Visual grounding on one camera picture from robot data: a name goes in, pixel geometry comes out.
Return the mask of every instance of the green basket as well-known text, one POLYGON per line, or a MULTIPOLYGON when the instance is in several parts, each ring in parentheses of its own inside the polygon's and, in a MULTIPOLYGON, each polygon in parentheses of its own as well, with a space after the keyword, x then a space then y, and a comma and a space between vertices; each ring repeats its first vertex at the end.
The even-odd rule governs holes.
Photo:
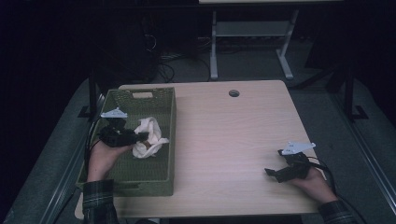
MULTIPOLYGON (((140 119, 153 117, 158 121, 162 137, 168 138, 169 143, 163 144, 155 157, 138 159, 133 156, 132 151, 122 154, 108 176, 109 179, 114 179, 114 195, 119 197, 173 195, 176 130, 175 89, 110 90, 107 93, 102 112, 117 107, 128 114, 125 129, 134 130, 140 125, 140 119)), ((105 126, 107 126, 107 121, 100 119, 93 130, 91 142, 98 138, 99 131, 105 126)), ((86 180, 87 173, 84 164, 82 164, 77 186, 82 189, 86 180)))

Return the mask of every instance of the white cloth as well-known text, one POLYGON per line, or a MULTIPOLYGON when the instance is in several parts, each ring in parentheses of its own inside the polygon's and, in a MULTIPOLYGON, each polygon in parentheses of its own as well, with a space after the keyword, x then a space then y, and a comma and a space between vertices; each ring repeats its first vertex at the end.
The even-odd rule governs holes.
POLYGON ((149 149, 147 149, 147 147, 141 142, 137 142, 134 145, 132 153, 139 159, 155 156, 155 153, 160 150, 163 144, 169 143, 167 138, 161 138, 162 132, 158 125, 158 121, 155 118, 141 119, 140 125, 134 130, 134 132, 148 133, 148 142, 151 144, 149 149))

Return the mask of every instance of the person's right hand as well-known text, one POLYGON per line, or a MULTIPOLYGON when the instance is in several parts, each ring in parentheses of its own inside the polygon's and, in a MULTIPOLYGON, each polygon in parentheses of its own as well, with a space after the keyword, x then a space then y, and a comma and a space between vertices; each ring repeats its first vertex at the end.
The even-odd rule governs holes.
POLYGON ((289 182, 302 189, 308 196, 320 204, 338 200, 324 179, 322 173, 314 167, 309 169, 308 175, 305 179, 294 178, 289 182))

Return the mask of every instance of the wooden table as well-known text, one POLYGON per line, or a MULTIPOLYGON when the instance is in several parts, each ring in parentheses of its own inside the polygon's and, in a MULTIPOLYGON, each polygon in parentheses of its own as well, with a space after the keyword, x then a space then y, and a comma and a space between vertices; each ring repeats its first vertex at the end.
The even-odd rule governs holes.
MULTIPOLYGON (((171 197, 115 198, 119 217, 212 217, 315 213, 316 203, 264 168, 287 166, 277 154, 309 142, 282 81, 121 86, 175 87, 175 192, 171 197), (240 92, 231 97, 229 91, 240 92)), ((305 152, 314 156, 313 149, 305 152)), ((76 217, 82 216, 82 195, 76 217)))

